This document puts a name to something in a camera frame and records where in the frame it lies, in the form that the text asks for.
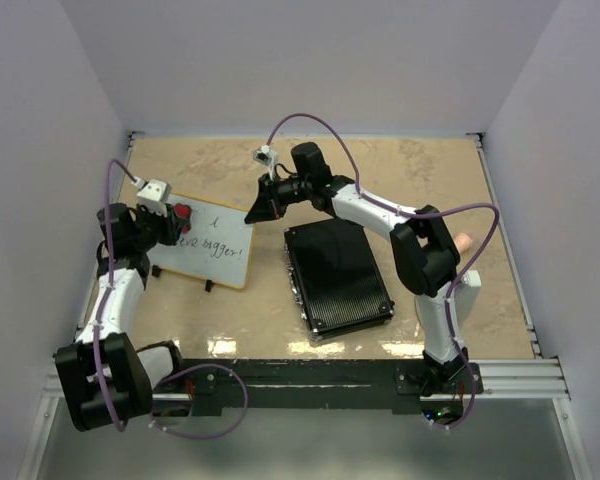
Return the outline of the red whiteboard eraser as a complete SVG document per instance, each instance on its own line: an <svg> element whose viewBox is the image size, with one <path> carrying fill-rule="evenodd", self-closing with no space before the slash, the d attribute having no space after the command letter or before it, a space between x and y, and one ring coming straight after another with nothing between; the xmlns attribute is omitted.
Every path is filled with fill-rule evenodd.
<svg viewBox="0 0 600 480"><path fill-rule="evenodd" d="M174 212L182 223L182 234L186 234L191 229L192 209L187 204L177 203L174 205Z"/></svg>

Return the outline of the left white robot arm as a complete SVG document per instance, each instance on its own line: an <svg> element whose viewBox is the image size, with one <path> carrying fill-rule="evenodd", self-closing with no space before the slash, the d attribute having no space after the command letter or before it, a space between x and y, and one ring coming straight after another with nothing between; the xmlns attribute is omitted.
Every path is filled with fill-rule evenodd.
<svg viewBox="0 0 600 480"><path fill-rule="evenodd" d="M136 349L129 331L152 267L149 251L173 246L190 228L192 211L169 204L165 215L112 203L97 213L103 240L96 250L98 295L81 333L59 348L54 362L75 428L114 425L150 412L153 390L180 390L187 380L171 340Z"/></svg>

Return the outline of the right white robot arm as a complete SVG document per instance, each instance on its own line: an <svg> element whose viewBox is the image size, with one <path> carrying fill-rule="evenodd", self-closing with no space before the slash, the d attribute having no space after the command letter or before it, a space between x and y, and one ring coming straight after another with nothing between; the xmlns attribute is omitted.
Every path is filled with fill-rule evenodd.
<svg viewBox="0 0 600 480"><path fill-rule="evenodd" d="M314 142L295 146L295 172L278 175L278 154L263 145L253 159L267 172L258 179L256 200L247 224L277 220L289 205L308 201L314 209L355 223L387 240L398 278L416 296L425 331L423 391L446 393L461 380L467 353L458 335L454 289L460 254L439 212L391 203L368 193L353 179L335 175Z"/></svg>

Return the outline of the yellow framed whiteboard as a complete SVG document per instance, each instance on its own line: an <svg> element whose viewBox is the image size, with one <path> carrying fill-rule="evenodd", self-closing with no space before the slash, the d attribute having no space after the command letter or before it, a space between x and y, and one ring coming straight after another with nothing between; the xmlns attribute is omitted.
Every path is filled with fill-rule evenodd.
<svg viewBox="0 0 600 480"><path fill-rule="evenodd" d="M244 222L247 210L175 193L169 202L191 208L191 226L175 245L151 249L150 262L162 270L243 289L255 233Z"/></svg>

